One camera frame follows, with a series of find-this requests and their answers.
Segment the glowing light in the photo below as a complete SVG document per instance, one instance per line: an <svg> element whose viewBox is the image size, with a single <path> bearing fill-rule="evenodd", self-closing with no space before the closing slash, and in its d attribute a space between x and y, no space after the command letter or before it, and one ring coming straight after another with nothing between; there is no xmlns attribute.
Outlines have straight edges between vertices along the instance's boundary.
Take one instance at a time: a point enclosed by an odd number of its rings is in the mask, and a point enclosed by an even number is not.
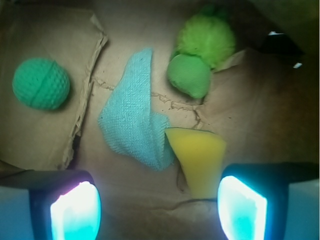
<svg viewBox="0 0 320 240"><path fill-rule="evenodd" d="M271 31L271 32L269 32L269 36L272 36L272 35L283 35L284 33L277 33L277 32L275 32L275 31Z"/></svg>
<svg viewBox="0 0 320 240"><path fill-rule="evenodd" d="M302 66L302 63L301 62L297 62L294 66L293 66L293 68L294 69L298 69L298 68L300 68Z"/></svg>
<svg viewBox="0 0 320 240"><path fill-rule="evenodd" d="M218 214L229 240L263 240L267 199L234 176L224 177L218 188Z"/></svg>
<svg viewBox="0 0 320 240"><path fill-rule="evenodd" d="M50 207L53 240L94 240L101 220L97 188L88 181L61 195Z"/></svg>

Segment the green plush toy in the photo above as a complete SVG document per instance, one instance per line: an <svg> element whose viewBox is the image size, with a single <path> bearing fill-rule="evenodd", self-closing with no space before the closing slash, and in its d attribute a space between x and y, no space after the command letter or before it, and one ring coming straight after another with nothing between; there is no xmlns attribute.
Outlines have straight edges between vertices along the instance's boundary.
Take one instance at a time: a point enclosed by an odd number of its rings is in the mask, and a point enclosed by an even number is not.
<svg viewBox="0 0 320 240"><path fill-rule="evenodd" d="M19 101L42 110L57 109L67 98L70 81L55 61L32 58L15 71L12 89Z"/></svg>
<svg viewBox="0 0 320 240"><path fill-rule="evenodd" d="M185 23L178 35L167 75L173 86L192 98L200 99L208 93L208 69L210 72L218 67L235 51L235 36L225 18L225 11L205 7Z"/></svg>

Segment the green felt ball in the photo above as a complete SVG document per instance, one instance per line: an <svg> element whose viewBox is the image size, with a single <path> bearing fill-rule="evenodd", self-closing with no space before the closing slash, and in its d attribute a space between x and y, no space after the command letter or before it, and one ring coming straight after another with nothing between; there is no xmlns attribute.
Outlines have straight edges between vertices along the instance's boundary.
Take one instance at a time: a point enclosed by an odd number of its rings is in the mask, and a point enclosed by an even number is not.
<svg viewBox="0 0 320 240"><path fill-rule="evenodd" d="M210 66L198 56L177 55L167 68L171 84L194 99L201 99L208 93L210 75Z"/></svg>
<svg viewBox="0 0 320 240"><path fill-rule="evenodd" d="M12 89L25 105L54 110L66 100L70 81L66 71L55 61L32 58L16 69Z"/></svg>
<svg viewBox="0 0 320 240"><path fill-rule="evenodd" d="M203 14L190 18L177 39L177 50L181 54L199 56L211 68L227 60L235 46L235 36L229 25L219 17Z"/></svg>

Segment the green pom pom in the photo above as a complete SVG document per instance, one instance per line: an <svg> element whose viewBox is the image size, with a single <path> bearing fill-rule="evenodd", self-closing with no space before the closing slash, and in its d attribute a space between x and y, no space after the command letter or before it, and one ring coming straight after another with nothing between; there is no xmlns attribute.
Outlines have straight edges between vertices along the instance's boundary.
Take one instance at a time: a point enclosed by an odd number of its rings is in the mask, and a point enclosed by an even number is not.
<svg viewBox="0 0 320 240"><path fill-rule="evenodd" d="M32 58L16 69L12 89L25 105L54 110L66 100L70 81L65 70L55 61Z"/></svg>
<svg viewBox="0 0 320 240"><path fill-rule="evenodd" d="M211 68L227 60L235 46L235 36L225 21L202 14L188 20L177 39L180 53L199 56Z"/></svg>
<svg viewBox="0 0 320 240"><path fill-rule="evenodd" d="M201 58L180 54L168 66L171 84L194 99L203 98L210 87L210 67Z"/></svg>

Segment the folded cloth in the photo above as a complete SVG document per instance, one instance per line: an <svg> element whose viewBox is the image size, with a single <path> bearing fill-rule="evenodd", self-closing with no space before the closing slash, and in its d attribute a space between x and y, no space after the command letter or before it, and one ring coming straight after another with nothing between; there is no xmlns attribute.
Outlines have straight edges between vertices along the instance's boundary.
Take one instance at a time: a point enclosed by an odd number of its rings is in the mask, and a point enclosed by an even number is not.
<svg viewBox="0 0 320 240"><path fill-rule="evenodd" d="M152 53L145 48L129 59L98 124L113 151L161 171L173 162L175 154L165 136L170 127L168 117L151 111Z"/></svg>

